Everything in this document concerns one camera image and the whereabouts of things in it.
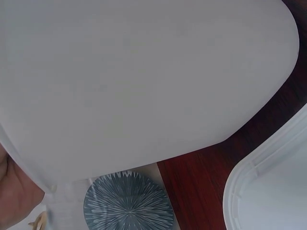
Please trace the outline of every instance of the wood grain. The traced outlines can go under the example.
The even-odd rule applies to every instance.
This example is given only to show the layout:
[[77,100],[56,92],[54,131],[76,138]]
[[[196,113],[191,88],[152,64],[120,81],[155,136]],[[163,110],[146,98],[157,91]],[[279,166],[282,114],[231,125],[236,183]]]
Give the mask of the wood grain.
[[284,0],[300,36],[291,76],[274,97],[226,141],[158,163],[181,230],[224,230],[223,192],[234,166],[307,102],[307,0]]

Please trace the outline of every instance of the finger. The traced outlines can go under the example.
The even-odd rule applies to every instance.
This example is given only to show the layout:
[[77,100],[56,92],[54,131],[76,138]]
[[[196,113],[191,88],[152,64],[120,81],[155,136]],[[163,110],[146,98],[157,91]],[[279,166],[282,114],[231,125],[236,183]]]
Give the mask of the finger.
[[0,145],[0,180],[5,176],[7,171],[7,153],[2,145]]

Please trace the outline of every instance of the hand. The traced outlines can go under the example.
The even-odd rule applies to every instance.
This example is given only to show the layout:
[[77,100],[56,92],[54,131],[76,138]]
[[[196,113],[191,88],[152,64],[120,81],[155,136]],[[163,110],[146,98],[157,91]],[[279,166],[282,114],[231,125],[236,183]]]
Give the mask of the hand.
[[44,192],[18,167],[0,145],[0,230],[27,217]]

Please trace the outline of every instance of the round coaster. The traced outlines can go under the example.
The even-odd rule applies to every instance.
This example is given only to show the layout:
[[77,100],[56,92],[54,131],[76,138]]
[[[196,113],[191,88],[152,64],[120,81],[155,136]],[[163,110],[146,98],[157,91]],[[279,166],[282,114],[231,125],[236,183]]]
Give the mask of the round coaster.
[[84,199],[90,230],[170,230],[174,212],[165,191],[136,172],[99,177]]

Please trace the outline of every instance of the dark red wooden surface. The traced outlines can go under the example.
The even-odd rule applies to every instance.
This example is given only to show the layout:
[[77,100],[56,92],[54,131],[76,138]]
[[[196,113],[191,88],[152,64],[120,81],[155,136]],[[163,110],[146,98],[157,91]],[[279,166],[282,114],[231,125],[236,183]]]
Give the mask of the dark red wooden surface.
[[181,230],[224,230],[223,192],[234,166],[307,102],[307,0],[284,0],[297,23],[296,67],[275,96],[226,141],[158,163]]

